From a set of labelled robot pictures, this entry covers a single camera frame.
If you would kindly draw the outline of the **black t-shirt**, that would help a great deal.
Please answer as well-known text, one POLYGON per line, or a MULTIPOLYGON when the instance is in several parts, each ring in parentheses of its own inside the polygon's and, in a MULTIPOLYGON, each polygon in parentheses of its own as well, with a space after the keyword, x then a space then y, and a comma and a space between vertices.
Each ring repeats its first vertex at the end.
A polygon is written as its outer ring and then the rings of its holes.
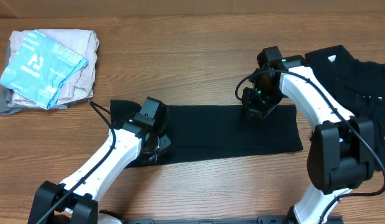
POLYGON ((164 117, 165 152, 131 167, 298 152, 303 149, 294 105, 277 106, 261 119, 241 105, 169 105, 164 117))

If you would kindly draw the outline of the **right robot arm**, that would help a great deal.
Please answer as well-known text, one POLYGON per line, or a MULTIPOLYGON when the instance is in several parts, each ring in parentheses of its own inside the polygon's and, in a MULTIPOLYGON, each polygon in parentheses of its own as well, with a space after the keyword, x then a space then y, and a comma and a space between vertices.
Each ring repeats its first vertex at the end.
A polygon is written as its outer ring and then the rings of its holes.
POLYGON ((253 84, 240 100, 246 112, 265 118, 283 98, 290 98, 312 129, 307 158, 310 185, 286 215, 261 216, 258 223, 342 223, 329 214, 374 172, 374 128, 339 104, 316 79, 301 55, 283 57, 278 47, 257 56, 258 68, 247 79, 253 84))

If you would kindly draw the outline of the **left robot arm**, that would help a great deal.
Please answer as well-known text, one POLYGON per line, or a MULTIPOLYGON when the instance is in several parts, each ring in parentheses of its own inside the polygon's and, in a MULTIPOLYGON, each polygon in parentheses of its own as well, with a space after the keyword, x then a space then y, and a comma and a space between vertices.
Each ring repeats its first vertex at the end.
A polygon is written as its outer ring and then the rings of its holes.
POLYGON ((146 98, 140 111, 116 129, 109 124, 104 144, 59 184, 45 181, 36 191, 29 223, 124 223, 124 218, 99 210, 99 202, 118 175, 132 163, 156 164, 170 146, 164 133, 169 109, 146 98))

